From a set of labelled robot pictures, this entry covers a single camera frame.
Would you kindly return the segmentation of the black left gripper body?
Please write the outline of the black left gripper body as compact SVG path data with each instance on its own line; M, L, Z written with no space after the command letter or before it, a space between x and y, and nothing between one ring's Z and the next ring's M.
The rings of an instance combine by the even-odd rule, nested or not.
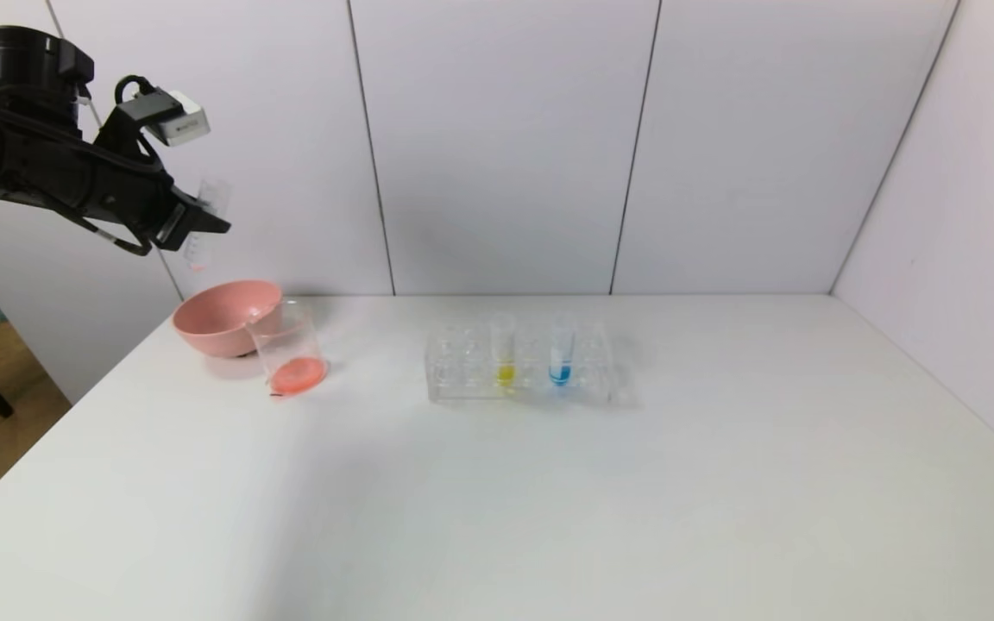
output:
M87 154L91 189L85 201L84 229L126 252L178 250L181 199L158 154L138 154L125 164Z

